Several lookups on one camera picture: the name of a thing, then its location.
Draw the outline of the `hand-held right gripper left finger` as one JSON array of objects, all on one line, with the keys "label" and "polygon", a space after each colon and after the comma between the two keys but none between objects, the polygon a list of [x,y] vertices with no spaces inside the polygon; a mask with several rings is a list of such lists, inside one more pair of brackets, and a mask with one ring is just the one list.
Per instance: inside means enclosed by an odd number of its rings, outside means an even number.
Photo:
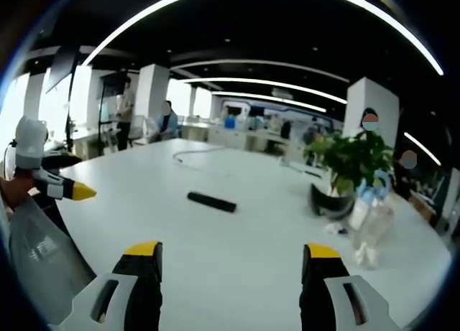
[{"label": "hand-held right gripper left finger", "polygon": [[162,242],[134,245],[112,272],[97,276],[50,330],[158,330],[162,307]]}]

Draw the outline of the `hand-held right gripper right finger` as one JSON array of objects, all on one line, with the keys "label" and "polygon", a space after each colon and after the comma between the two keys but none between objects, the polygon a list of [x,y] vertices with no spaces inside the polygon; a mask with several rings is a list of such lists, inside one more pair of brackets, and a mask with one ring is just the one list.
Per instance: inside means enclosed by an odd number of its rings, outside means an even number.
[{"label": "hand-held right gripper right finger", "polygon": [[398,330],[389,304],[363,277],[351,275],[340,254],[316,243],[303,249],[299,298],[302,330]]}]

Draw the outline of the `person's left hand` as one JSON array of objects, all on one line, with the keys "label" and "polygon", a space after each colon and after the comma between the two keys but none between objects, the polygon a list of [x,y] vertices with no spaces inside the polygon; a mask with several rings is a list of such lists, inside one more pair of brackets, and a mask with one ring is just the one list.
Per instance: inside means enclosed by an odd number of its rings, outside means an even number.
[{"label": "person's left hand", "polygon": [[32,170],[16,168],[13,179],[1,178],[1,196],[11,209],[16,208],[34,187]]}]

